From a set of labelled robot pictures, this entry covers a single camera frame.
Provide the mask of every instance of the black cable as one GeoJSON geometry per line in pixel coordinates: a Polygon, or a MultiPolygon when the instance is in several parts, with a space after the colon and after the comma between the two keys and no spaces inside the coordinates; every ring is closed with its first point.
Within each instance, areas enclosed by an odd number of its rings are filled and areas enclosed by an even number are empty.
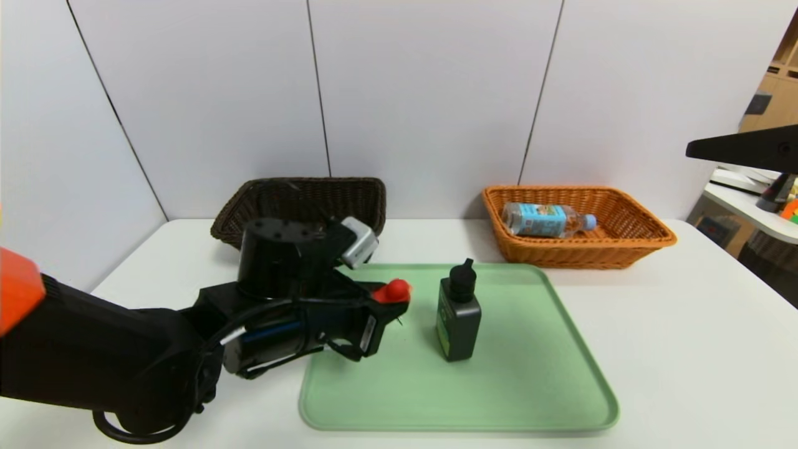
{"type": "Polygon", "coordinates": [[[207,339],[202,347],[202,351],[203,352],[213,351],[213,349],[216,348],[216,345],[219,344],[219,342],[221,342],[224,337],[230,335],[230,333],[233,332],[235,329],[238,329],[244,324],[246,324],[247,321],[251,320],[253,317],[264,312],[269,312],[271,309],[289,305],[292,302],[293,302],[292,300],[287,300],[287,299],[269,300],[268,302],[263,303],[262,305],[247,309],[245,312],[238,314],[234,320],[222,326],[222,328],[216,331],[216,333],[214,333],[211,336],[211,338],[207,339]]]}
{"type": "Polygon", "coordinates": [[[304,357],[304,356],[307,356],[309,354],[314,354],[316,352],[321,352],[323,350],[324,350],[323,346],[317,346],[316,348],[309,349],[307,351],[297,352],[296,354],[294,354],[292,356],[286,357],[285,359],[282,359],[282,360],[280,360],[278,362],[274,362],[273,364],[269,364],[269,365],[267,365],[265,367],[255,368],[255,369],[252,369],[252,370],[249,370],[249,371],[247,371],[246,369],[242,370],[240,373],[238,373],[238,375],[240,375],[244,379],[253,380],[253,379],[256,379],[256,378],[260,377],[263,373],[269,371],[272,368],[277,368],[278,366],[287,364],[288,362],[293,362],[294,360],[296,360],[296,359],[298,359],[300,357],[304,357]]]}
{"type": "Polygon", "coordinates": [[[363,298],[341,298],[341,299],[324,299],[324,298],[300,298],[300,304],[308,305],[334,305],[339,308],[360,308],[366,304],[367,300],[363,298]]]}
{"type": "Polygon", "coordinates": [[[183,430],[183,427],[186,427],[186,424],[191,417],[192,413],[188,411],[177,424],[165,431],[160,431],[153,434],[134,434],[114,427],[105,418],[104,411],[92,411],[92,418],[94,418],[94,425],[97,426],[97,430],[102,432],[103,435],[109,437],[110,439],[115,439],[116,441],[127,444],[162,443],[180,433],[180,431],[183,430]]]}

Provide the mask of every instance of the sticker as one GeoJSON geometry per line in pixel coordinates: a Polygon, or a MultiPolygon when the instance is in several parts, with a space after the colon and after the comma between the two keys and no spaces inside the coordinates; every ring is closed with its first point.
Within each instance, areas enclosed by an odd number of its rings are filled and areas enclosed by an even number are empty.
{"type": "Polygon", "coordinates": [[[371,343],[371,335],[374,334],[374,328],[377,327],[377,320],[374,316],[369,315],[368,321],[365,322],[365,330],[363,331],[363,338],[360,339],[360,350],[365,352],[371,343]]]}
{"type": "Polygon", "coordinates": [[[449,351],[448,332],[446,332],[446,324],[444,324],[442,310],[438,311],[438,319],[436,327],[438,329],[438,339],[440,340],[440,346],[443,348],[444,354],[448,356],[448,351],[449,351]]]}
{"type": "Polygon", "coordinates": [[[565,231],[566,213],[558,205],[519,205],[521,212],[520,236],[559,237],[565,231]]]}

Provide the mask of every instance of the white wall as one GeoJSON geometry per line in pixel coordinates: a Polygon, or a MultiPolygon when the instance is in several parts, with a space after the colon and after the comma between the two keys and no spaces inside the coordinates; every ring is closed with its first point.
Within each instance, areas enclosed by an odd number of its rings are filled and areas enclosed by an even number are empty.
{"type": "Polygon", "coordinates": [[[305,0],[70,0],[168,217],[329,174],[305,0]]]}
{"type": "Polygon", "coordinates": [[[796,0],[566,0],[524,184],[627,191],[684,218],[712,163],[693,139],[734,133],[796,0]]]}
{"type": "Polygon", "coordinates": [[[2,4],[0,244],[91,289],[165,222],[64,0],[2,4]]]}
{"type": "Polygon", "coordinates": [[[518,182],[560,0],[310,0],[333,176],[392,218],[474,217],[518,182]]]}

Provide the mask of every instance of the blue bottle cap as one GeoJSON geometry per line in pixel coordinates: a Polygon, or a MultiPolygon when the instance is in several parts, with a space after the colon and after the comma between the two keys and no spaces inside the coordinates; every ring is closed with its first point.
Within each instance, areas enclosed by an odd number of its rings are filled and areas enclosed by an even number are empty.
{"type": "Polygon", "coordinates": [[[592,213],[585,214],[585,231],[596,229],[596,216],[592,213]]]}

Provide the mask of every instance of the bottle label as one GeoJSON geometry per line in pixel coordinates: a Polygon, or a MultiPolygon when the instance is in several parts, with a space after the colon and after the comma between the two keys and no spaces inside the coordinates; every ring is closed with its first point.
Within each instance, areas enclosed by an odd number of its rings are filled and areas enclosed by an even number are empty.
{"type": "Polygon", "coordinates": [[[520,236],[559,237],[565,231],[567,216],[558,205],[519,205],[521,211],[520,236]]]}
{"type": "Polygon", "coordinates": [[[453,313],[451,310],[448,309],[448,305],[446,304],[446,295],[443,292],[443,288],[441,289],[440,293],[438,294],[438,313],[437,319],[435,323],[435,327],[438,331],[438,339],[440,340],[440,346],[444,350],[444,354],[448,357],[449,354],[449,339],[448,339],[448,331],[446,330],[446,322],[453,317],[453,313]]]}

